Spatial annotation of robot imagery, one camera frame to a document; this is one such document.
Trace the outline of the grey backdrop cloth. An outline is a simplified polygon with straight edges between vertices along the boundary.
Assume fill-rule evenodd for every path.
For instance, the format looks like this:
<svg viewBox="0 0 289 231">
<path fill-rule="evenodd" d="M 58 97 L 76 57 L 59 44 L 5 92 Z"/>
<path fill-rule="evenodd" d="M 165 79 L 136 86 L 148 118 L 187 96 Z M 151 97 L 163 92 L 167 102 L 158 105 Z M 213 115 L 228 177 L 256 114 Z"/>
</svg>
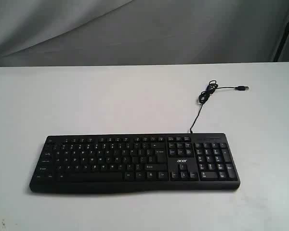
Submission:
<svg viewBox="0 0 289 231">
<path fill-rule="evenodd" d="M 270 62 L 289 0 L 0 0 L 0 67 Z"/>
</svg>

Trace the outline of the black Acer keyboard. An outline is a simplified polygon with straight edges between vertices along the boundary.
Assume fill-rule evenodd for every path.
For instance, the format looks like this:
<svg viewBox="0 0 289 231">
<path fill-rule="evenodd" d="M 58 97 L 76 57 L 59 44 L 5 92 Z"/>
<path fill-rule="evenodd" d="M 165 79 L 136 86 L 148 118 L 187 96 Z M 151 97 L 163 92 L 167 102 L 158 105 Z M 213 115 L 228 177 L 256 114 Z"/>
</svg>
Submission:
<svg viewBox="0 0 289 231">
<path fill-rule="evenodd" d="M 240 179 L 223 133 L 47 137 L 35 193 L 235 190 Z"/>
</svg>

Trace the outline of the black tripod stand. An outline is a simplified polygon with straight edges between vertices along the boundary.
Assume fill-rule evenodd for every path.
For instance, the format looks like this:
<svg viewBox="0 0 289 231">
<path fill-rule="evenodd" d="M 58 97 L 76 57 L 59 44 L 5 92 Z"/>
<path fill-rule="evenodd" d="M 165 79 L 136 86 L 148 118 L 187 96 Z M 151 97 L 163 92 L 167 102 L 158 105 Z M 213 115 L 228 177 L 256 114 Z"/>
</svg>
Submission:
<svg viewBox="0 0 289 231">
<path fill-rule="evenodd" d="M 283 50 L 286 46 L 286 43 L 288 41 L 288 38 L 289 38 L 289 18 L 288 18 L 287 23 L 284 27 L 282 37 L 279 40 L 278 47 L 274 53 L 272 62 L 278 62 L 279 61 L 279 59 L 283 53 Z"/>
</svg>

